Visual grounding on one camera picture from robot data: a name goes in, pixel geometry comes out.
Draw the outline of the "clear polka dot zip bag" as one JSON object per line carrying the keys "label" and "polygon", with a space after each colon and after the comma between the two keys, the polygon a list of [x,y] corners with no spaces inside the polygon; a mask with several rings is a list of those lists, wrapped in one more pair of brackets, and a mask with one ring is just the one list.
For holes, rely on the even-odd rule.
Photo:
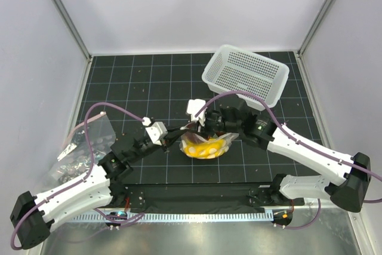
{"label": "clear polka dot zip bag", "polygon": [[205,139],[186,127],[181,130],[185,133],[181,135],[180,150],[189,158],[203,160],[216,159],[224,155],[230,149],[232,142],[239,136],[238,133],[223,133]]}

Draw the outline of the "yellow banana bunch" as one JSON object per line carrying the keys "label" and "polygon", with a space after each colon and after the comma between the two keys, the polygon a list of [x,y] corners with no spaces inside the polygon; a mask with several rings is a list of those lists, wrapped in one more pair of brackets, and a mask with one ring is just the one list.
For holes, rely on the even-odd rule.
{"label": "yellow banana bunch", "polygon": [[181,150],[190,158],[215,159],[222,156],[230,148],[230,143],[225,139],[209,140],[196,145],[187,140],[181,141]]}

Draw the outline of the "red apple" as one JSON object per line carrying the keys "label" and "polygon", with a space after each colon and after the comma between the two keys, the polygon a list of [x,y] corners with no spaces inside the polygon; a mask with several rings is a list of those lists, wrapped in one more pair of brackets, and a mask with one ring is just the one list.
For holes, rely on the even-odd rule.
{"label": "red apple", "polygon": [[196,144],[196,145],[206,142],[206,140],[202,136],[195,133],[186,134],[186,138],[190,143]]}

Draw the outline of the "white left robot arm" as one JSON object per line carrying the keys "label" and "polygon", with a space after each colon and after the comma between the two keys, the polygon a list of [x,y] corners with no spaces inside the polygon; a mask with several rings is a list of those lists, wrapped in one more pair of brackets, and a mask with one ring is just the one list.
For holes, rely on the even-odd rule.
{"label": "white left robot arm", "polygon": [[124,179],[133,172],[132,164],[159,149],[168,150],[189,127],[164,132],[155,125],[140,139],[120,136],[98,162],[91,161],[87,172],[46,192],[19,195],[10,215],[14,231],[13,250],[27,250],[45,241],[60,225],[84,211],[120,207],[127,198]]}

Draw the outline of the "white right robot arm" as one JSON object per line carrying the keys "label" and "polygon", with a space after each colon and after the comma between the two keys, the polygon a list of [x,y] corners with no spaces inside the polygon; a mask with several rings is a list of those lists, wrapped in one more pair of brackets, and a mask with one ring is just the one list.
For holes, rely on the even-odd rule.
{"label": "white right robot arm", "polygon": [[351,156],[328,149],[247,107],[205,109],[192,112],[190,117],[202,134],[236,133],[250,146],[288,157],[316,172],[315,176],[276,175],[269,189],[274,204],[317,198],[330,200],[346,211],[361,211],[371,181],[367,155],[358,152]]}

